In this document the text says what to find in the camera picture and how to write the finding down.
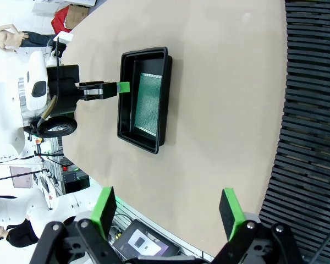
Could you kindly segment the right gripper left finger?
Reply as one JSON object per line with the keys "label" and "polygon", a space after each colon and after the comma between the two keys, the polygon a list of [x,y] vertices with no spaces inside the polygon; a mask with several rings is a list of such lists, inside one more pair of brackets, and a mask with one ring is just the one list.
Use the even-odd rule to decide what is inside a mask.
{"label": "right gripper left finger", "polygon": [[116,212],[112,187],[104,187],[91,216],[68,226],[52,221],[46,224],[30,264],[74,264],[89,256],[93,264],[118,264],[118,256],[107,241]]}

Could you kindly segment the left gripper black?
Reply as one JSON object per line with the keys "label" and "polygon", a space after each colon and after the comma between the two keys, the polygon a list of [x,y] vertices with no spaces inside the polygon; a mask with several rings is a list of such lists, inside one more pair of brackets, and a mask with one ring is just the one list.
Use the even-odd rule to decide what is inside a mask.
{"label": "left gripper black", "polygon": [[78,65],[48,67],[47,75],[50,97],[58,95],[51,116],[61,116],[75,111],[80,95],[77,88],[81,89],[81,99],[85,101],[105,100],[117,94],[130,92],[130,82],[79,82]]}

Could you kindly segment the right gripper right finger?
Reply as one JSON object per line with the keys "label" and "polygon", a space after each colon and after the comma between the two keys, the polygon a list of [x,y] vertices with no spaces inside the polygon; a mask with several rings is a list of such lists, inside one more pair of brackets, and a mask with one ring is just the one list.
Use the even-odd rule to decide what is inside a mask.
{"label": "right gripper right finger", "polygon": [[232,188],[222,190],[219,212],[228,242],[214,264],[304,264],[290,227],[246,219]]}

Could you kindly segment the black ESD tray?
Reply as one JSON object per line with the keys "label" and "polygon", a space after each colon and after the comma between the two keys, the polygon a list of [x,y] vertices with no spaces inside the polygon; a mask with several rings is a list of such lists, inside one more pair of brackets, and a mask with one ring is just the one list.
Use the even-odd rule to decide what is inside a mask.
{"label": "black ESD tray", "polygon": [[[172,57],[167,47],[154,47],[124,53],[121,58],[120,81],[130,82],[130,92],[119,94],[117,135],[120,139],[152,154],[159,152],[166,139]],[[156,136],[134,126],[140,74],[161,75]]]}

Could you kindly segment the green perforated circuit board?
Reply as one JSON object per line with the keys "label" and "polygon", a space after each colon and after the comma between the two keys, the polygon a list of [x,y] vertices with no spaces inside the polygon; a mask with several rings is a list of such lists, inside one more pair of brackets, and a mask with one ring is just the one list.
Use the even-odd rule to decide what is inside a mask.
{"label": "green perforated circuit board", "polygon": [[141,73],[134,126],[152,136],[157,134],[161,75]]}

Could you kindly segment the black equipment box with lights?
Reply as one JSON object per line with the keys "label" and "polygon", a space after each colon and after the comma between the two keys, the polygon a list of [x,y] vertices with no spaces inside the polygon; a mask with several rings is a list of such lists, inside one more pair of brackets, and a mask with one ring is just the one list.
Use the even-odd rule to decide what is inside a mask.
{"label": "black equipment box with lights", "polygon": [[76,165],[62,167],[62,179],[66,194],[74,193],[90,186],[89,176]]}

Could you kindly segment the black tablet screen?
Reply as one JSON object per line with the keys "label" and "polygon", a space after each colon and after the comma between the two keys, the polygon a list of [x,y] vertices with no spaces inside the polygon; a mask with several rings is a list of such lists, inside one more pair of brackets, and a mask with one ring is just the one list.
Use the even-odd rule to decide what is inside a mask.
{"label": "black tablet screen", "polygon": [[135,219],[115,240],[113,247],[125,258],[138,256],[176,256],[180,248],[173,242]]}

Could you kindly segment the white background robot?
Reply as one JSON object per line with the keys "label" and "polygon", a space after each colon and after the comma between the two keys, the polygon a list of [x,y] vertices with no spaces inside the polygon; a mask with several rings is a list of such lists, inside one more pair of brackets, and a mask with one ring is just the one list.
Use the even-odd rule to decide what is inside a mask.
{"label": "white background robot", "polygon": [[15,199],[0,197],[0,226],[18,225],[29,217],[35,235],[40,237],[49,222],[64,222],[72,216],[90,216],[101,191],[101,186],[94,184],[62,195],[56,199],[57,205],[53,209],[49,208],[38,188],[28,189]]}

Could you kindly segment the brown cardboard box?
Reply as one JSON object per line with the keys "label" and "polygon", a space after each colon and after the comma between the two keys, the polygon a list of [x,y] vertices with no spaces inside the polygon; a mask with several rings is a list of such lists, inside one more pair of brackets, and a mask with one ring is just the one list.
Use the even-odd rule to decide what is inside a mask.
{"label": "brown cardboard box", "polygon": [[65,28],[72,30],[88,16],[88,13],[89,8],[87,7],[69,5],[68,12],[64,21]]}

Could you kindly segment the red bag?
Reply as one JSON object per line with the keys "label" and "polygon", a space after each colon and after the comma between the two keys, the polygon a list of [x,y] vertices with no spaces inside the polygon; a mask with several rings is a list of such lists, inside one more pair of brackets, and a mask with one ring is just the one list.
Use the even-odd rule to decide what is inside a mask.
{"label": "red bag", "polygon": [[65,19],[67,17],[69,6],[66,6],[55,13],[51,25],[53,27],[54,33],[57,35],[61,31],[71,32],[71,29],[65,27]]}

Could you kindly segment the person in black clothes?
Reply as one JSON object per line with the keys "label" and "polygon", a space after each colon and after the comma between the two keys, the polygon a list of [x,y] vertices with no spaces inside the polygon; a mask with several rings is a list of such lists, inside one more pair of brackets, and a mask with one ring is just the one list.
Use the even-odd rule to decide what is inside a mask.
{"label": "person in black clothes", "polygon": [[16,248],[24,248],[36,244],[39,240],[28,219],[25,219],[23,223],[18,225],[8,225],[6,228],[0,226],[0,240],[2,239]]}

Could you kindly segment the screen on tripod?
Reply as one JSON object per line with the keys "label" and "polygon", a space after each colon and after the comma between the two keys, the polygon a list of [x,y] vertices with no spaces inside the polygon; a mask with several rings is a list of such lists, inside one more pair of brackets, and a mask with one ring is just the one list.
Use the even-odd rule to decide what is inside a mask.
{"label": "screen on tripod", "polygon": [[14,188],[29,189],[33,186],[31,168],[10,166],[9,169],[11,176],[20,174],[20,176],[12,178]]}

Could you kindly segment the black slotted board rack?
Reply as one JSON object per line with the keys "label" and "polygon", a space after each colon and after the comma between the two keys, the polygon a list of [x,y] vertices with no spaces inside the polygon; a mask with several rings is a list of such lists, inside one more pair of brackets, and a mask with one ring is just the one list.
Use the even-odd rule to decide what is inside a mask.
{"label": "black slotted board rack", "polygon": [[262,223],[290,226],[306,262],[330,264],[330,0],[285,0],[283,115]]}

